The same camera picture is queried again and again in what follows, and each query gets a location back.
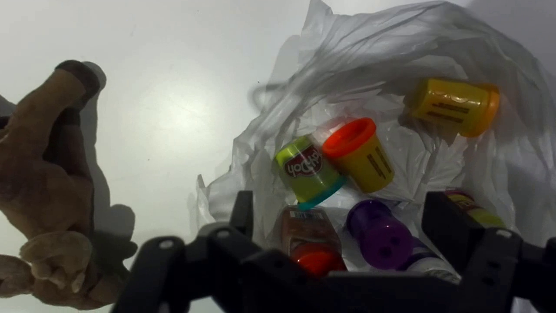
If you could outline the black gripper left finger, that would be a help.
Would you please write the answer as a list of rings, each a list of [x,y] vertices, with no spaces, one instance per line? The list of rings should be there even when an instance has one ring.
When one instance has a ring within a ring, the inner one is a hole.
[[[239,233],[251,236],[253,233],[253,193],[239,191],[236,194],[229,224]]]

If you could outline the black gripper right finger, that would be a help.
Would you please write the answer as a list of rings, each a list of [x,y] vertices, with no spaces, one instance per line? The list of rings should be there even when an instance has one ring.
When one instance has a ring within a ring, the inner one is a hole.
[[[423,233],[460,274],[469,274],[472,269],[500,269],[512,274],[517,267],[516,254],[519,252],[516,233],[502,217],[503,227],[477,224],[446,196],[448,191],[429,191],[425,194]]]

